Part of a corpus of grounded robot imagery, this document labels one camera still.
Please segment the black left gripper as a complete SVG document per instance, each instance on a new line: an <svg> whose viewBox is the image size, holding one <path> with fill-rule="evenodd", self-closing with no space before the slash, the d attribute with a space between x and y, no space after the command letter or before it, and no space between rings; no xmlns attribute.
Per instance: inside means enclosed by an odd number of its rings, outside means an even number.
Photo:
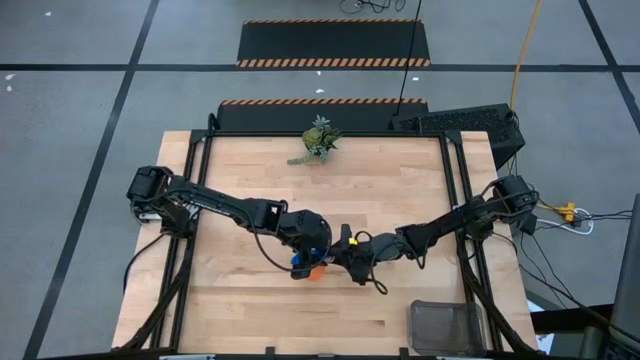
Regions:
<svg viewBox="0 0 640 360"><path fill-rule="evenodd" d="M309 210L284 213L279 220L277 239L293 250L290 276L303 280L314 268L324 265L332 245L332 233L324 218Z"/></svg>

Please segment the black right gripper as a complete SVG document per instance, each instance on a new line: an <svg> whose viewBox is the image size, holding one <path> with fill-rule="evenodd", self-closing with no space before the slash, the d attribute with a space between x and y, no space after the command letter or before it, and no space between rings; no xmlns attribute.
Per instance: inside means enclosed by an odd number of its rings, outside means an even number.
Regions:
<svg viewBox="0 0 640 360"><path fill-rule="evenodd" d="M324 264L347 271L353 282L364 286L376 282L372 269L379 263L393 261L406 254L406 240L393 233L369 236L360 241L348 224L342 224L338 244L332 245Z"/></svg>

